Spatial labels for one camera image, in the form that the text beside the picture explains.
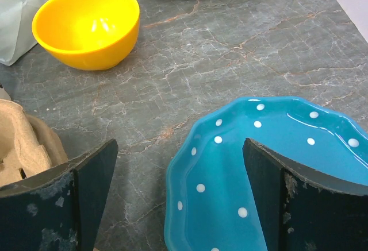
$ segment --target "scalloped plate rim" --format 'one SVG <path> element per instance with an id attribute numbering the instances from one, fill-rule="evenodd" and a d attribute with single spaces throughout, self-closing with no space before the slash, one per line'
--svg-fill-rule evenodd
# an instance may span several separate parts
<path id="1" fill-rule="evenodd" d="M 172 160 L 170 161 L 167 169 L 166 169 L 166 216 L 165 216 L 165 222 L 164 222 L 164 240 L 165 240 L 165 244 L 168 248 L 169 251 L 174 251 L 173 247 L 172 247 L 172 243 L 170 240 L 170 236 L 169 236 L 169 230 L 170 230 L 170 218 L 168 218 L 167 216 L 171 215 L 171 210 L 173 209 L 172 206 L 170 204 L 170 191 L 171 191 L 171 183 L 170 183 L 170 178 L 171 178 L 171 169 L 173 164 L 178 160 L 179 155 L 185 150 L 186 146 L 189 144 L 190 140 L 193 138 L 193 134 L 194 132 L 197 130 L 197 128 L 200 126 L 200 124 L 206 122 L 207 120 L 211 119 L 212 117 L 221 114 L 224 111 L 227 111 L 228 109 L 230 109 L 232 106 L 234 106 L 235 104 L 238 103 L 242 103 L 242 102 L 249 102 L 250 99 L 253 100 L 259 100 L 261 102 L 261 100 L 274 100 L 274 101 L 290 101 L 290 100 L 297 100 L 301 103 L 307 104 L 309 106 L 312 106 L 316 109 L 328 112 L 330 114 L 333 115 L 337 115 L 338 118 L 345 118 L 349 121 L 351 126 L 354 126 L 356 131 L 363 136 L 363 138 L 368 141 L 368 134 L 363 130 L 363 128 L 361 128 L 361 126 L 358 125 L 358 123 L 356 123 L 350 116 L 341 113 L 339 111 L 336 110 L 332 110 L 332 109 L 328 109 L 326 107 L 322 107 L 320 105 L 317 105 L 315 103 L 312 103 L 304 98 L 301 97 L 297 97 L 297 96 L 266 96 L 266 97 L 252 97 L 252 96 L 245 96 L 245 97 L 241 97 L 241 98 L 237 98 L 234 101 L 226 104 L 225 106 L 215 110 L 214 112 L 211 112 L 203 117 L 201 117 L 200 119 L 198 119 L 194 125 L 191 127 L 186 139 L 184 140 L 182 146 L 179 148 L 179 150 L 177 151 L 177 153 L 175 154 L 175 156 L 172 158 Z"/>

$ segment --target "gray marble countertop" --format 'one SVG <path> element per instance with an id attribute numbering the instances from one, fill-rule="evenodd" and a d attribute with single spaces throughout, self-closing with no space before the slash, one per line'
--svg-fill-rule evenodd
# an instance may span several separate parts
<path id="1" fill-rule="evenodd" d="M 192 124 L 235 98 L 301 96 L 368 129 L 368 45 L 336 0 L 138 2 L 136 48 L 111 70 L 66 67 L 39 45 L 0 66 L 70 158 L 117 139 L 102 251 L 166 250 L 166 167 Z"/>

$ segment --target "polka dot plate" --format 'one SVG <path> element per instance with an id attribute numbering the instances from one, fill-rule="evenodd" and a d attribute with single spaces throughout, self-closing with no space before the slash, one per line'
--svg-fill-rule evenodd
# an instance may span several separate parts
<path id="1" fill-rule="evenodd" d="M 194 124 L 166 173 L 169 251 L 267 251 L 243 160 L 246 138 L 368 186 L 368 137 L 297 97 L 240 98 Z"/>

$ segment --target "white polka dot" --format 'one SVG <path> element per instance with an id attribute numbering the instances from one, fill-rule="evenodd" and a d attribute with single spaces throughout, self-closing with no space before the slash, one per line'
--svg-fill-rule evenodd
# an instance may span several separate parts
<path id="1" fill-rule="evenodd" d="M 257 105 L 257 110 L 263 110 L 264 109 L 264 104 L 260 103 L 259 105 Z"/>
<path id="2" fill-rule="evenodd" d="M 318 117 L 318 112 L 315 112 L 315 111 L 312 111 L 311 113 L 309 113 L 309 116 L 313 119 L 317 118 Z"/>
<path id="3" fill-rule="evenodd" d="M 215 143 L 217 143 L 217 144 L 220 144 L 220 143 L 222 143 L 222 142 L 223 142 L 223 139 L 222 139 L 220 136 L 216 136 L 216 137 L 214 138 L 214 142 L 215 142 Z"/>
<path id="4" fill-rule="evenodd" d="M 206 187 L 203 184 L 198 184 L 197 185 L 197 191 L 198 192 L 204 192 L 206 189 Z"/>
<path id="5" fill-rule="evenodd" d="M 356 148 L 357 146 L 359 146 L 359 141 L 357 139 L 349 139 L 349 141 L 347 142 L 349 144 L 349 146 Z"/>
<path id="6" fill-rule="evenodd" d="M 248 211 L 245 208 L 239 208 L 239 210 L 237 211 L 237 214 L 241 217 L 241 218 L 246 218 L 248 215 Z"/>
<path id="7" fill-rule="evenodd" d="M 312 146 L 316 143 L 316 141 L 313 138 L 308 138 L 306 141 L 309 145 L 312 145 Z"/>
<path id="8" fill-rule="evenodd" d="M 259 121 L 255 121 L 255 122 L 254 122 L 254 126 L 255 126 L 256 128 L 260 128 L 260 127 L 262 126 L 262 123 L 261 123 L 261 122 L 259 122 Z"/>

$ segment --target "worn paint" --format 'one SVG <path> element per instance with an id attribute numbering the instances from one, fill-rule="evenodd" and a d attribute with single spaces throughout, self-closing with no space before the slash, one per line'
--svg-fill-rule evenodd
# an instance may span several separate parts
<path id="1" fill-rule="evenodd" d="M 39 251 L 49 251 L 52 246 L 57 245 L 58 251 L 73 251 L 76 250 L 78 244 L 77 232 L 73 229 L 69 230 L 69 237 L 63 238 L 58 232 L 52 229 L 42 229 L 42 242 Z"/>
<path id="2" fill-rule="evenodd" d="M 316 250 L 317 247 L 313 241 L 305 243 L 305 251 L 316 251 Z"/>
<path id="3" fill-rule="evenodd" d="M 292 218 L 292 215 L 290 215 L 290 213 L 288 213 L 288 212 L 285 212 L 282 215 L 282 222 L 283 222 L 283 224 L 285 224 L 286 222 L 288 222 L 289 220 L 291 220 L 291 218 Z"/>
<path id="4" fill-rule="evenodd" d="M 293 198 L 295 194 L 298 194 L 298 183 L 295 178 L 288 173 L 285 173 L 285 186 L 290 198 Z"/>
<path id="5" fill-rule="evenodd" d="M 38 213 L 39 209 L 34 203 L 27 205 L 27 212 L 30 213 L 33 217 L 35 217 Z"/>
<path id="6" fill-rule="evenodd" d="M 59 180 L 51 181 L 49 186 L 35 190 L 32 194 L 39 195 L 42 200 L 46 200 L 60 193 L 63 188 L 68 187 L 72 181 L 73 174 L 71 172 L 67 172 L 63 174 Z"/>
<path id="7" fill-rule="evenodd" d="M 63 205 L 64 205 L 64 198 L 62 196 L 59 197 L 59 199 L 55 202 L 55 205 L 57 205 L 59 207 L 63 207 Z"/>

